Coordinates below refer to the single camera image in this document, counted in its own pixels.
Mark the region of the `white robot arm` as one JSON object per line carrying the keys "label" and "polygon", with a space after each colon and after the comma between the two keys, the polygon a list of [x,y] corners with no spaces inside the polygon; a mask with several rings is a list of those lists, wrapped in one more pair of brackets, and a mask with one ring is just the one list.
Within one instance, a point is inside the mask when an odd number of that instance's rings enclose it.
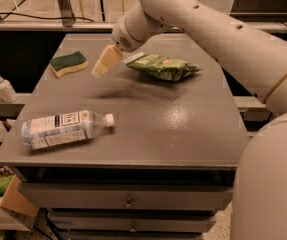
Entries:
{"label": "white robot arm", "polygon": [[275,119],[245,147],[232,198],[231,240],[287,240],[287,42],[198,0],[139,0],[120,18],[92,71],[101,77],[126,52],[181,29]]}

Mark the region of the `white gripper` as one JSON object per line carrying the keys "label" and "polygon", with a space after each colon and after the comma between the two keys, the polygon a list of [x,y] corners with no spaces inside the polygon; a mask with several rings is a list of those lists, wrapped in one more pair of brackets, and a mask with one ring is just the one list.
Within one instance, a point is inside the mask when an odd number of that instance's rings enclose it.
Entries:
{"label": "white gripper", "polygon": [[123,58],[123,52],[133,52],[148,39],[145,15],[126,14],[120,18],[112,30],[112,40],[116,45],[107,45],[92,70],[92,75],[100,78]]}

